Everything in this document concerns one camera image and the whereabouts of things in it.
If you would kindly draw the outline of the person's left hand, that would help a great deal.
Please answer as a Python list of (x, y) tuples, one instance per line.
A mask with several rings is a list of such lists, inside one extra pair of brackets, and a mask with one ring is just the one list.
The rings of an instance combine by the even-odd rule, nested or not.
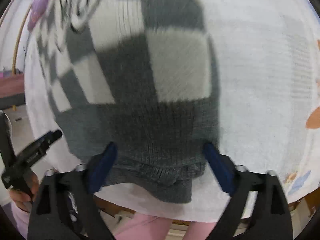
[(37, 175), (34, 172), (31, 172), (31, 192), (33, 194), (33, 198), (30, 198), (30, 196), (22, 191), (18, 191), (16, 189), (10, 189), (9, 195), (11, 200), (19, 207), (21, 210), (28, 212), (28, 208), (26, 207), (25, 203), (30, 204), (32, 200), (35, 200), (37, 192), (39, 190), (39, 179)]

